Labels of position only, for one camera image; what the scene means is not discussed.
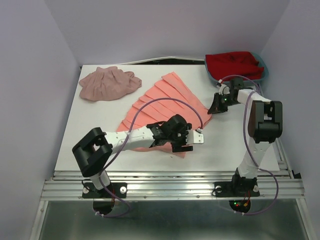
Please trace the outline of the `salmon orange skirt pile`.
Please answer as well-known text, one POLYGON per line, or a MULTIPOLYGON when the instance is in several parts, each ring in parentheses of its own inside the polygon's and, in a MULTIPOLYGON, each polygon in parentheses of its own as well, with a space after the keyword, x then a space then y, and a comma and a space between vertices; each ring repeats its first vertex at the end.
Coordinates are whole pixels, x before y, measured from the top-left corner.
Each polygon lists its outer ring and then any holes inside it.
POLYGON ((175 73, 171 72, 161 77, 154 86, 148 89, 144 95, 140 96, 136 102, 131 105, 125 118, 119 124, 117 131, 129 130, 132 120, 137 111, 146 103, 159 98, 174 98, 190 105, 199 114, 191 110, 190 107, 181 102, 173 100, 160 100, 146 106, 137 116, 133 129, 141 128, 147 124, 167 121, 172 116, 179 114, 187 123, 192 124, 192 129, 201 126, 200 120, 205 127, 211 120, 208 109, 201 101, 192 93, 182 79, 175 73))

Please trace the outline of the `dusty pink pleated skirt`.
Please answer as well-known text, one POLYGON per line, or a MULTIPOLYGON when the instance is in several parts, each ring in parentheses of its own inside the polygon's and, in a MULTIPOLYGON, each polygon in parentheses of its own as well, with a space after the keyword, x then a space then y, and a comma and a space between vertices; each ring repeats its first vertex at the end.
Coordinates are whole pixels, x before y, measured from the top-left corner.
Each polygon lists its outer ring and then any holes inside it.
POLYGON ((116 66, 97 67, 79 81, 79 97, 91 102, 113 101, 135 92, 142 87, 142 80, 132 71, 123 71, 116 66))

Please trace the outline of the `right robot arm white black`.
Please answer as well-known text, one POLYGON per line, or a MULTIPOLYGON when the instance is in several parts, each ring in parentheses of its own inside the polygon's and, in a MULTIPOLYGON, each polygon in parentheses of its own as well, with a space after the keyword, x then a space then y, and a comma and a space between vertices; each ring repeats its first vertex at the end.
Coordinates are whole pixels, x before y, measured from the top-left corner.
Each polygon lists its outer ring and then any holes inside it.
POLYGON ((257 177, 261 162, 283 132, 283 104, 246 87, 239 75, 230 76, 229 84, 224 81, 223 78, 218 81, 219 91, 214 94, 207 113, 222 114, 228 111, 229 106, 244 104, 242 133, 246 152, 231 181, 215 182, 212 194, 218 198, 258 197, 257 177))

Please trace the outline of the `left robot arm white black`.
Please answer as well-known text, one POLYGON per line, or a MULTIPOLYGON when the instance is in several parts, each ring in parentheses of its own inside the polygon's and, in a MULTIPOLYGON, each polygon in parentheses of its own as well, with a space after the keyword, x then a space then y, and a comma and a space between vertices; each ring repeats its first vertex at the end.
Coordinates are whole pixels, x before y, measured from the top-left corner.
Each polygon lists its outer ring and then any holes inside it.
POLYGON ((104 167, 110 156, 119 151, 150 149, 165 144, 170 144, 174 153, 192 151, 193 147, 187 141, 191 132, 192 124, 179 114, 131 132, 103 132, 95 127, 72 148, 72 153, 82 176, 93 183, 95 193, 106 197, 111 193, 111 181, 104 167))

